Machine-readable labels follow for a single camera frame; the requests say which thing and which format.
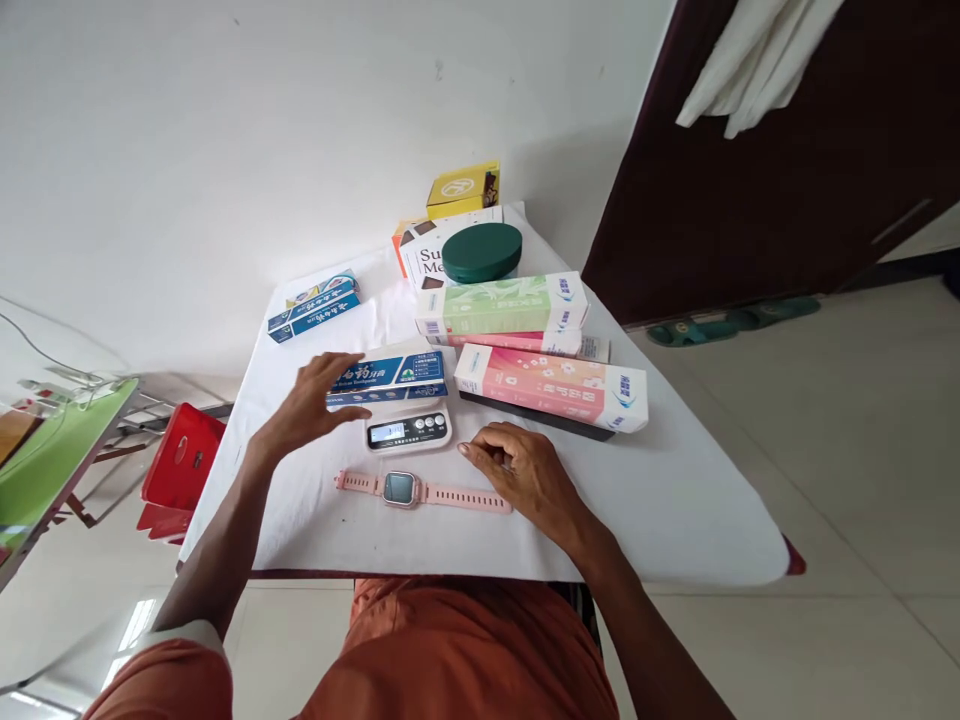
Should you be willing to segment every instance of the green lid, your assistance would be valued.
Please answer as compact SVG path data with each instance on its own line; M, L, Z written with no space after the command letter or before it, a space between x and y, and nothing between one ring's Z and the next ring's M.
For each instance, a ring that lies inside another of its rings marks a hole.
M513 225L471 225L443 244L443 272L462 284L499 280L517 267L521 250L523 236Z

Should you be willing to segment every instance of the dark brown door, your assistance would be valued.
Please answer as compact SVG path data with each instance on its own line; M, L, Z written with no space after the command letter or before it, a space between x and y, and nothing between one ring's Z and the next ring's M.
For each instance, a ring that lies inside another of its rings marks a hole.
M679 0L584 269L624 324L832 292L960 200L960 3L846 0L790 105L674 120L734 6Z

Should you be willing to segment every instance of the white wall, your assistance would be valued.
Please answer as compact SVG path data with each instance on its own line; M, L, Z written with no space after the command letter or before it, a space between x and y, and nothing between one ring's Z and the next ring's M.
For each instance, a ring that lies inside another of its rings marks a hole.
M136 370L239 376L278 282L491 158L582 267L673 4L0 0L0 294ZM0 397L41 364L15 337Z
M960 203L897 245L880 262L929 255L955 247L960 247Z

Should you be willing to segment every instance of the pink watch strap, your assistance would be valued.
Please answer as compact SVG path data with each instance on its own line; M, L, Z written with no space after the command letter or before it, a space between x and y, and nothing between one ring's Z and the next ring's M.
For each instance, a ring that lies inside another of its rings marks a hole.
M421 487L423 489L420 493L420 502L427 505L449 505L501 515L509 515L513 512L513 506L495 492L452 488L431 483L423 483Z
M383 486L384 478L376 475L355 473L349 470L341 470L340 474L337 475L338 490L353 490L382 497ZM419 501L426 505L448 505L467 510L495 512L501 515L509 515L513 512L513 506L495 492L452 488L425 482L420 483Z
M365 492L370 495L383 495L383 478L376 475L365 475L363 473L354 473L349 470L341 470L337 475L337 490L354 490L356 492Z

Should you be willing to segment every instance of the watch face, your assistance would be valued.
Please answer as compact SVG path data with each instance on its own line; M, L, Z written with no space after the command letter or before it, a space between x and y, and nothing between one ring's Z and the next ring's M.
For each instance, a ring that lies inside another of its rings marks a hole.
M412 507L416 503L414 486L416 479L410 473L387 473L383 486L383 499L391 505Z

